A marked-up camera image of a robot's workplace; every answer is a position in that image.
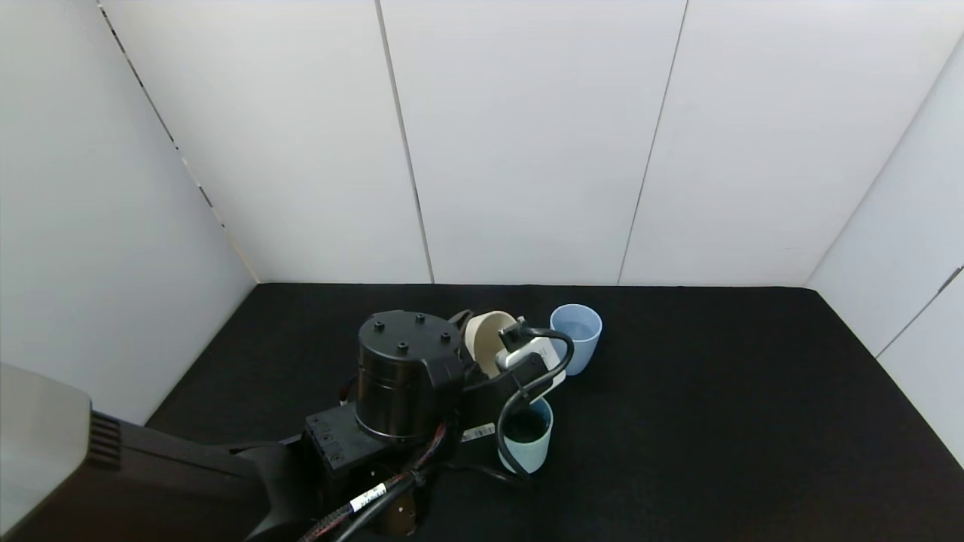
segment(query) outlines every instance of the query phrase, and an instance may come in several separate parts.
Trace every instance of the black cylindrical motor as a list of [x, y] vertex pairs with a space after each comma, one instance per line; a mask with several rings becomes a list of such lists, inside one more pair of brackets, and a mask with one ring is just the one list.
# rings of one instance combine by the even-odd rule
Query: black cylindrical motor
[[359, 426], [377, 439], [426, 439], [455, 408], [464, 383], [458, 328], [437, 316], [390, 311], [359, 329]]

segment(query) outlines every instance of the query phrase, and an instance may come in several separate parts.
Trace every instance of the blue plastic cup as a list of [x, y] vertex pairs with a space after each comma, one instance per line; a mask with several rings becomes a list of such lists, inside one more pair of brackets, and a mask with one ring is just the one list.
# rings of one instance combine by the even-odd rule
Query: blue plastic cup
[[[563, 305], [552, 311], [549, 326], [555, 331], [561, 331], [573, 339], [576, 352], [566, 367], [566, 376], [580, 374], [589, 364], [596, 350], [596, 343], [600, 341], [603, 332], [603, 319], [585, 305]], [[552, 340], [552, 346], [562, 359], [566, 352], [566, 343], [559, 339]]]
[[[531, 474], [542, 467], [543, 463], [546, 462], [546, 455], [549, 453], [549, 436], [552, 434], [552, 407], [544, 398], [539, 398], [529, 405], [529, 408], [542, 416], [542, 419], [546, 422], [546, 432], [531, 443], [517, 443], [510, 438], [506, 438], [505, 447], [509, 448], [509, 453], [516, 458], [516, 461], [519, 461], [522, 468]], [[509, 466], [501, 451], [498, 453], [498, 458], [506, 469], [512, 473], [515, 472], [515, 469]]]

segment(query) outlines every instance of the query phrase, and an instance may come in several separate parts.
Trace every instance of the cable label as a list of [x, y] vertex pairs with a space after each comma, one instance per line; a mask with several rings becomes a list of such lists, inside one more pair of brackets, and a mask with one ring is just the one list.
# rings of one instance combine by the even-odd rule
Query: cable label
[[473, 427], [472, 429], [466, 429], [466, 432], [462, 433], [462, 442], [467, 443], [468, 441], [488, 437], [492, 434], [495, 434], [495, 424], [486, 423], [485, 425], [479, 425], [478, 427]]
[[369, 489], [368, 491], [358, 495], [354, 499], [351, 499], [350, 503], [352, 505], [352, 512], [358, 512], [362, 508], [368, 506], [368, 504], [379, 497], [383, 496], [386, 492], [385, 484], [380, 483], [375, 487]]

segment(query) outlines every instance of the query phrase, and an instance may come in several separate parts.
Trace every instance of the black table surface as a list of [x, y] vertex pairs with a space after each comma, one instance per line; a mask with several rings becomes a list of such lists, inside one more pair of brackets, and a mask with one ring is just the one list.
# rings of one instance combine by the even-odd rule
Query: black table surface
[[[803, 288], [259, 285], [148, 426], [285, 438], [336, 406], [373, 312], [547, 325], [565, 303], [604, 328], [548, 396], [538, 487], [446, 474], [413, 540], [964, 541], [964, 470]], [[498, 464], [491, 438], [475, 446]]]

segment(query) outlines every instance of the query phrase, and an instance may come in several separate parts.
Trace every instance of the vent grille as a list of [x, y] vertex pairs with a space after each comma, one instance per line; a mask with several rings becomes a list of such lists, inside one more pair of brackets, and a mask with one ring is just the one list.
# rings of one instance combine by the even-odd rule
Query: vent grille
[[91, 443], [87, 460], [100, 467], [121, 467], [121, 423], [98, 412], [91, 412]]

